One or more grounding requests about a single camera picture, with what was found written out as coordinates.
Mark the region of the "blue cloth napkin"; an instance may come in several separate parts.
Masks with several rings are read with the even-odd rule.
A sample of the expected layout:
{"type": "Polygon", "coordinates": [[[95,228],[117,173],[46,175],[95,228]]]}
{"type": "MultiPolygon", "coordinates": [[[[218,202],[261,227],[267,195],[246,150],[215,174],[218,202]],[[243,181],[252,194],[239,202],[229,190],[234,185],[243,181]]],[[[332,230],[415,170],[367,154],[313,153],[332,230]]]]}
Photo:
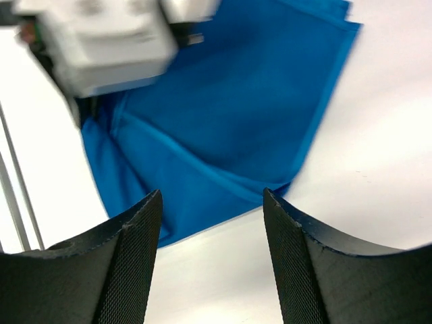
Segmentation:
{"type": "Polygon", "coordinates": [[[223,1],[143,88],[102,98],[82,139],[105,210],[163,196],[159,245],[246,213],[299,172],[360,24],[348,1],[223,1]]]}

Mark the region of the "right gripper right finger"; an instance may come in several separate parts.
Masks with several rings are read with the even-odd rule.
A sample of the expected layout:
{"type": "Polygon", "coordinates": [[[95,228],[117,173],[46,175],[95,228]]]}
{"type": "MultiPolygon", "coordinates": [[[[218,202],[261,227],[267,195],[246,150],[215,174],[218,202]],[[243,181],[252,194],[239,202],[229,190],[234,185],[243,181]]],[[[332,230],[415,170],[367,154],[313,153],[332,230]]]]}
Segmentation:
{"type": "Polygon", "coordinates": [[[348,235],[263,193],[284,323],[430,323],[431,247],[399,250],[348,235]]]}

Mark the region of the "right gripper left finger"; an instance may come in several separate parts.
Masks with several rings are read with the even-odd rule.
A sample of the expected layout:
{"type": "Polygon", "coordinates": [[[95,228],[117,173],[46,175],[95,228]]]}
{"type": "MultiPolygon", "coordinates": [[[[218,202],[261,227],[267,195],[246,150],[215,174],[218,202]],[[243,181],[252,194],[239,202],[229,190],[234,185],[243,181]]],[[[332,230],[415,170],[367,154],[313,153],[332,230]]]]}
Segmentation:
{"type": "Polygon", "coordinates": [[[151,192],[46,250],[1,255],[2,323],[142,323],[161,229],[151,192]]]}

